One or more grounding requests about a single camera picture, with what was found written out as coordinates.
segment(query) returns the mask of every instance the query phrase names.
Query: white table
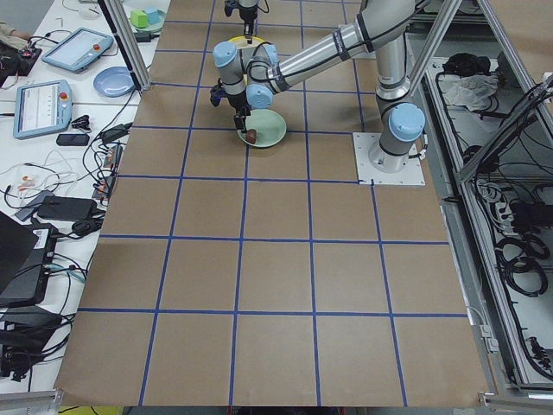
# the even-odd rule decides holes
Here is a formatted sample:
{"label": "white table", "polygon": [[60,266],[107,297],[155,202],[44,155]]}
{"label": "white table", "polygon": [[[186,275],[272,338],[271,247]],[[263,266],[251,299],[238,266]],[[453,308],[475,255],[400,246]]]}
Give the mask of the white table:
{"label": "white table", "polygon": [[[141,10],[147,6],[154,6],[159,10],[167,10],[168,4],[169,0],[127,0],[124,2],[124,8],[127,16],[129,16],[130,11],[133,9]],[[66,0],[65,5],[75,10],[83,6],[79,4],[78,0]],[[86,20],[81,17],[78,12],[64,8],[61,0],[54,0],[52,7],[45,15],[44,20],[41,22],[35,34],[45,35],[56,29],[74,32],[83,27],[108,35],[111,34],[109,26],[103,16],[95,20]],[[61,41],[67,35],[68,33],[65,32],[56,32],[53,33],[50,38],[55,41]],[[37,42],[37,47],[42,48],[43,53],[46,53],[52,46],[55,45],[50,41]],[[157,39],[151,42],[138,44],[146,66],[150,65],[154,59],[156,46]],[[29,76],[20,77],[13,87],[8,90],[0,91],[0,101],[15,101],[16,91],[19,86],[33,85],[51,80],[66,80],[73,91],[73,102],[75,104],[122,105],[126,102],[127,96],[108,98],[98,93],[93,86],[94,78],[105,69],[109,67],[125,67],[124,59],[120,51],[118,51],[115,56],[109,56],[109,54],[115,54],[116,51],[118,51],[117,44],[114,42],[111,49],[106,52],[106,55],[102,56],[98,61],[93,62],[89,68],[81,73],[71,73],[59,67],[48,65],[39,59],[35,63]],[[8,78],[4,83],[4,87],[12,83],[13,78]],[[130,105],[138,105],[139,102],[140,96],[135,94]]]}
{"label": "white table", "polygon": [[[15,104],[13,102],[0,102],[0,112],[13,112]],[[74,105],[73,117],[79,117],[81,115],[89,115],[91,118],[92,132],[91,137],[95,137],[98,132],[111,120],[121,109],[121,105]],[[134,119],[137,111],[135,105],[129,105],[124,108],[123,112],[115,122],[128,123]],[[46,136],[29,138],[26,140],[17,140],[12,136],[13,118],[0,117],[0,139],[2,140],[2,151],[0,152],[0,172],[4,172],[10,166],[14,166],[20,163],[36,163],[43,164],[45,157],[52,150],[58,151],[65,159],[67,163],[71,165],[74,172],[78,174],[78,177],[84,176],[86,171],[82,165],[81,157],[83,154],[83,147],[60,147],[55,143],[57,137],[56,134],[48,134]],[[87,153],[86,161],[90,167],[94,166],[92,159],[93,155],[89,151]],[[68,170],[66,162],[63,162],[61,156],[57,153],[52,153],[50,157],[51,162],[60,161],[56,164],[50,164],[48,167],[56,171]],[[47,173],[44,170],[31,168],[31,167],[18,167],[12,169],[8,173],[0,175],[0,188],[5,190],[6,187],[11,184],[16,186],[22,180],[24,175],[34,175],[37,181],[44,178]],[[92,196],[94,181],[89,176],[77,183],[76,186],[71,188],[70,196],[90,198]],[[66,195],[65,192],[69,189],[69,185],[64,185],[55,191],[56,195]],[[19,200],[10,198],[11,204],[17,204]],[[6,206],[3,198],[0,198],[0,210],[8,215],[12,215],[16,212]],[[63,233],[70,232],[71,222],[51,221],[51,223],[58,227]],[[98,241],[99,233],[93,233],[86,236],[81,240],[69,240],[60,239],[56,246],[56,252],[62,255],[68,256],[76,260],[81,266],[85,267],[90,259],[96,243]],[[54,258],[54,262],[62,265],[69,265],[69,262],[65,259]],[[51,277],[48,280],[48,288],[44,301],[39,305],[40,307],[52,311],[59,312],[60,307],[63,304],[67,294],[67,276],[60,274],[57,277]],[[63,310],[63,314],[74,313],[78,307],[80,296],[82,293],[83,285],[72,280],[71,290],[67,300],[67,305]],[[55,345],[60,342],[63,337],[68,333],[68,328],[57,330],[47,347]],[[57,354],[49,357],[52,359],[57,356],[62,356],[64,350],[62,349]],[[55,378],[60,369],[61,360],[53,361],[45,365],[33,366],[33,379],[32,390],[44,391],[53,387]],[[21,383],[14,382],[10,378],[0,379],[0,393],[15,393],[15,392],[27,392],[28,380],[23,380]]]}

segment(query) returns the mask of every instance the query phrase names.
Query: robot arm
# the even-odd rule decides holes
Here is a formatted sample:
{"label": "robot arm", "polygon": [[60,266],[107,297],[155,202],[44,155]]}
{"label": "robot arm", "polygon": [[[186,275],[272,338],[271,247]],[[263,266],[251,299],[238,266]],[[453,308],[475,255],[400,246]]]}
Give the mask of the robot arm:
{"label": "robot arm", "polygon": [[257,19],[258,0],[225,0],[225,15],[230,17],[234,9],[238,9],[240,18],[244,21],[244,36],[251,43]]}
{"label": "robot arm", "polygon": [[336,29],[283,62],[278,61],[275,47],[267,43],[237,50],[231,42],[221,42],[213,50],[220,82],[212,91],[212,103],[217,105],[220,98],[227,97],[237,111],[236,127],[243,131],[250,108],[267,108],[274,94],[356,54],[374,50],[377,51],[379,96],[401,98],[409,91],[403,34],[419,10],[416,0],[371,0],[354,23]]}
{"label": "robot arm", "polygon": [[224,41],[213,49],[219,83],[212,89],[212,104],[228,98],[236,110],[237,130],[246,129],[251,108],[268,108],[277,93],[346,61],[361,52],[376,52],[378,104],[384,132],[370,150],[371,163],[385,172],[399,171],[406,163],[411,145],[425,124],[423,112],[407,102],[410,81],[406,75],[404,32],[410,19],[427,0],[367,0],[366,8],[354,23],[336,29],[310,48],[279,62],[277,50],[269,43],[238,50]]}

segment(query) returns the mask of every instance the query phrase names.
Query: brown cardboard surface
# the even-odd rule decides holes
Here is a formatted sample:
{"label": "brown cardboard surface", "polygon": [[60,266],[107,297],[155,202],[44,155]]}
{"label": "brown cardboard surface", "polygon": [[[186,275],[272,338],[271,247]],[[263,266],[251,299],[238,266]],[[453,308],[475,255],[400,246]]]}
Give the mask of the brown cardboard surface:
{"label": "brown cardboard surface", "polygon": [[182,186],[175,235],[238,237],[244,184],[215,180]]}
{"label": "brown cardboard surface", "polygon": [[159,316],[144,404],[225,405],[231,345],[231,316]]}
{"label": "brown cardboard surface", "polygon": [[95,255],[101,260],[92,264],[80,306],[155,308],[166,251],[164,239],[100,239]]}
{"label": "brown cardboard surface", "polygon": [[357,184],[314,183],[313,235],[316,239],[375,240],[371,192]]}
{"label": "brown cardboard surface", "polygon": [[316,405],[311,317],[241,316],[237,352],[236,405]]}
{"label": "brown cardboard surface", "polygon": [[179,176],[188,131],[135,128],[119,169],[122,175]]}
{"label": "brown cardboard surface", "polygon": [[309,244],[246,242],[241,310],[311,311]]}
{"label": "brown cardboard surface", "polygon": [[308,189],[305,184],[251,182],[248,184],[247,202],[245,236],[309,237]]}
{"label": "brown cardboard surface", "polygon": [[137,405],[152,320],[81,311],[56,381],[63,405]]}
{"label": "brown cardboard surface", "polygon": [[248,176],[307,179],[305,147],[305,134],[289,132],[286,134],[286,140],[279,145],[269,149],[250,149]]}
{"label": "brown cardboard surface", "polygon": [[553,10],[549,0],[488,0],[526,70],[536,83],[552,72],[553,44],[550,26]]}
{"label": "brown cardboard surface", "polygon": [[[282,54],[330,33],[301,22],[359,7],[270,4],[258,34]],[[289,133],[246,149],[206,87],[211,48],[242,33],[222,7],[171,3],[152,67],[171,86],[143,94],[57,381],[65,403],[472,405],[485,385],[428,175],[422,189],[356,183],[350,133],[382,128],[373,64],[276,96]]]}
{"label": "brown cardboard surface", "polygon": [[353,139],[342,134],[309,134],[311,177],[315,180],[357,181]]}
{"label": "brown cardboard surface", "polygon": [[390,319],[317,319],[323,405],[403,404]]}
{"label": "brown cardboard surface", "polygon": [[320,311],[388,310],[377,246],[315,244],[315,289]]}
{"label": "brown cardboard surface", "polygon": [[396,312],[465,312],[449,246],[386,246],[385,257]]}
{"label": "brown cardboard surface", "polygon": [[409,405],[479,405],[486,380],[467,319],[397,318],[396,328]]}
{"label": "brown cardboard surface", "polygon": [[172,310],[232,310],[238,242],[174,240],[162,307]]}
{"label": "brown cardboard surface", "polygon": [[382,239],[448,240],[434,190],[427,187],[376,187]]}
{"label": "brown cardboard surface", "polygon": [[244,177],[245,148],[236,137],[234,131],[192,131],[185,175]]}
{"label": "brown cardboard surface", "polygon": [[178,184],[178,180],[170,179],[119,178],[102,232],[166,235],[171,225]]}
{"label": "brown cardboard surface", "polygon": [[188,127],[195,94],[195,88],[153,85],[140,101],[135,125]]}

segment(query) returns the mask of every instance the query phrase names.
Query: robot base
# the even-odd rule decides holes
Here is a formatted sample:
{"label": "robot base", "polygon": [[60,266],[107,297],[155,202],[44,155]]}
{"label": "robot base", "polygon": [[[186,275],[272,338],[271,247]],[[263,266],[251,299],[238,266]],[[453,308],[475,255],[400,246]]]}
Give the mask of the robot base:
{"label": "robot base", "polygon": [[[424,186],[423,170],[418,158],[408,159],[405,167],[397,173],[385,173],[375,168],[369,160],[369,150],[380,139],[378,133],[354,132],[353,145],[357,163],[357,177],[360,184],[381,184],[392,186]],[[413,145],[409,154],[416,154]]]}

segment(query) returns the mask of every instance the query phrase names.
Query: grid square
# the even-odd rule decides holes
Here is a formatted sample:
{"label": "grid square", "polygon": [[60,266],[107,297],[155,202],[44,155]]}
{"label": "grid square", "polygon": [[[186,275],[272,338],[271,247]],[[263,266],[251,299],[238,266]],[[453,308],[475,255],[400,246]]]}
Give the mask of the grid square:
{"label": "grid square", "polygon": [[157,51],[149,72],[154,82],[196,86],[203,54]]}
{"label": "grid square", "polygon": [[305,81],[308,91],[357,92],[353,62],[341,62]]}
{"label": "grid square", "polygon": [[192,131],[186,176],[244,177],[244,172],[245,145],[234,131]]}
{"label": "grid square", "polygon": [[119,173],[180,176],[188,130],[133,128]]}
{"label": "grid square", "polygon": [[305,134],[289,132],[269,149],[250,148],[248,176],[263,179],[307,179]]}
{"label": "grid square", "polygon": [[[64,391],[63,404],[138,405],[153,319],[144,313],[79,312],[55,381]],[[107,361],[117,364],[102,364]]]}
{"label": "grid square", "polygon": [[178,180],[119,177],[102,233],[168,235],[178,185]]}
{"label": "grid square", "polygon": [[382,239],[448,240],[440,205],[428,187],[375,188]]}
{"label": "grid square", "polygon": [[308,130],[360,131],[360,112],[355,93],[307,93]]}
{"label": "grid square", "polygon": [[157,51],[194,50],[203,52],[208,29],[208,23],[165,22],[162,35],[157,43]]}
{"label": "grid square", "polygon": [[134,125],[188,128],[195,96],[196,88],[153,85],[140,100]]}
{"label": "grid square", "polygon": [[385,258],[395,312],[467,312],[449,246],[387,245]]}
{"label": "grid square", "polygon": [[172,2],[165,21],[180,20],[183,22],[209,22],[211,17],[211,2],[207,7],[198,7],[197,0],[179,0]]}
{"label": "grid square", "polygon": [[214,107],[209,99],[209,89],[201,88],[194,113],[194,128],[222,129],[234,131],[234,134],[236,134],[234,108],[228,104],[226,99],[223,99],[218,107]]}
{"label": "grid square", "polygon": [[238,242],[173,240],[162,307],[172,310],[233,310]]}
{"label": "grid square", "polygon": [[342,3],[302,2],[303,24],[337,28],[344,24]]}
{"label": "grid square", "polygon": [[234,405],[316,405],[313,319],[240,316]]}
{"label": "grid square", "polygon": [[300,16],[299,2],[271,0],[270,12],[266,14],[258,13],[257,21],[260,25],[276,24],[299,26],[302,23]]}
{"label": "grid square", "polygon": [[371,194],[357,184],[311,185],[315,239],[376,240]]}
{"label": "grid square", "polygon": [[352,136],[309,134],[309,162],[314,180],[357,181]]}
{"label": "grid square", "polygon": [[175,235],[227,238],[240,235],[242,182],[187,179],[181,192]]}
{"label": "grid square", "polygon": [[164,239],[100,238],[80,307],[154,309],[166,251]]}
{"label": "grid square", "polygon": [[144,404],[227,405],[231,347],[232,316],[160,315]]}
{"label": "grid square", "polygon": [[247,238],[307,239],[308,224],[306,184],[248,183]]}
{"label": "grid square", "polygon": [[376,245],[315,244],[318,311],[387,313]]}
{"label": "grid square", "polygon": [[390,318],[317,317],[317,339],[324,406],[403,405]]}
{"label": "grid square", "polygon": [[466,318],[396,318],[395,323],[409,405],[479,404],[478,392],[487,385]]}
{"label": "grid square", "polygon": [[311,311],[308,243],[245,242],[240,310]]}

